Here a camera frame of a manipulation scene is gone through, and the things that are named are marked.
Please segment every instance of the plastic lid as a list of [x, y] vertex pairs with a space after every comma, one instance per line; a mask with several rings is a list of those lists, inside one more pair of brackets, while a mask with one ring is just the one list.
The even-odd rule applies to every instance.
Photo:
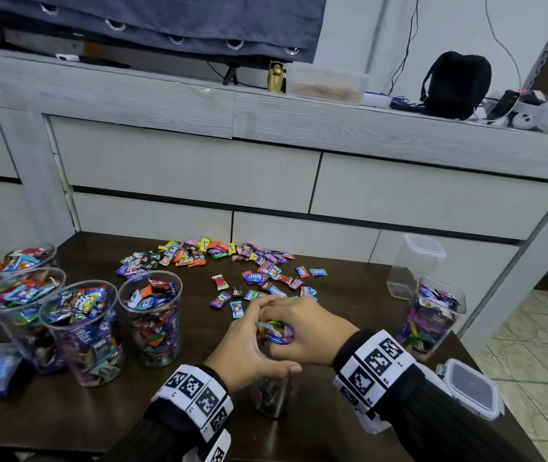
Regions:
[[490, 378], [454, 358], [448, 359], [444, 368], [443, 382], [463, 406], [486, 420], [504, 413], [499, 389]]
[[443, 249], [441, 244], [434, 238], [424, 235], [416, 235], [415, 233], [405, 233], [404, 239], [411, 251], [424, 256], [432, 256], [437, 259], [445, 259], [447, 251]]

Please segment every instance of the black backpack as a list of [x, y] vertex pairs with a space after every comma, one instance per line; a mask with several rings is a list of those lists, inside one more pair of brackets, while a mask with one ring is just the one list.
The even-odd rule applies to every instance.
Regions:
[[[428, 78], [430, 87], [426, 94]], [[492, 82], [492, 66], [484, 56], [446, 52], [430, 67], [422, 84], [426, 115], [465, 120], [484, 99]]]

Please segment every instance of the metal ring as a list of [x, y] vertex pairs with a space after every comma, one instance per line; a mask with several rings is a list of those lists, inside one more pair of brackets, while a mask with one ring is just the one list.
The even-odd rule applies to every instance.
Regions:
[[126, 24], [124, 24], [123, 22], [109, 21], [109, 19], [106, 19], [105, 22], [111, 28], [111, 30], [115, 30], [116, 32], [121, 32], [126, 28]]
[[175, 45], [179, 46], [184, 43], [184, 36], [169, 36], [169, 40], [171, 40]]
[[227, 40], [227, 47], [229, 47], [232, 50], [239, 50], [244, 45], [243, 40], [240, 40], [239, 45], [237, 45], [237, 46], [232, 46], [230, 42], [231, 42], [230, 40]]
[[60, 9], [56, 5], [48, 5], [47, 3], [39, 3], [39, 6], [45, 14], [50, 16], [58, 16]]

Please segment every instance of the dark wooden table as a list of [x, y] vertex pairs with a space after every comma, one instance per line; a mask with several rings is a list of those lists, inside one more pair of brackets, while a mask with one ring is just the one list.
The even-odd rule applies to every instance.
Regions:
[[[155, 251], [159, 244], [156, 240], [78, 233], [59, 248], [58, 259], [68, 283], [104, 279], [120, 287], [123, 279], [115, 273], [119, 260], [134, 251]], [[408, 304], [388, 294], [385, 279], [389, 266], [298, 256], [282, 267], [295, 277], [293, 268], [300, 265], [327, 270], [328, 277], [306, 281], [318, 290], [319, 303], [331, 312], [360, 328], [396, 333], [402, 325]], [[94, 389], [81, 388], [69, 372], [34, 376], [0, 398], [0, 447], [91, 453], [108, 450], [140, 418], [150, 397], [175, 368], [180, 363], [202, 363], [232, 322], [227, 305], [220, 310], [208, 306], [217, 295], [210, 278], [223, 274], [230, 285], [246, 289], [240, 273], [249, 269], [255, 271], [253, 262], [231, 263], [228, 257], [218, 261], [208, 257], [205, 266], [192, 269], [171, 267], [184, 286], [180, 320], [183, 347], [178, 360], [160, 370], [147, 370], [129, 356], [118, 378]], [[291, 290], [284, 290], [293, 295]], [[117, 310], [122, 317], [119, 306]], [[7, 341], [1, 329], [0, 341]], [[432, 366], [447, 358], [476, 366], [452, 334], [433, 358]], [[246, 393], [240, 391], [233, 398], [229, 460], [412, 460], [392, 430], [366, 434], [332, 380], [332, 370], [306, 366], [297, 395], [278, 420], [254, 411]], [[486, 424], [493, 425], [531, 459], [543, 460], [511, 413]]]

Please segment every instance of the wristband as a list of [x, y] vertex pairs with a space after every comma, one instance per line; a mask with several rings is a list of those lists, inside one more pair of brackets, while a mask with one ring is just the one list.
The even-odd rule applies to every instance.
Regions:
[[378, 401], [415, 362], [391, 335], [379, 331], [341, 364], [333, 385], [351, 402], [356, 412], [374, 420]]
[[156, 392], [152, 402], [159, 398], [186, 413], [206, 443], [222, 428], [233, 410], [231, 397], [224, 387], [201, 368], [190, 365], [180, 365]]

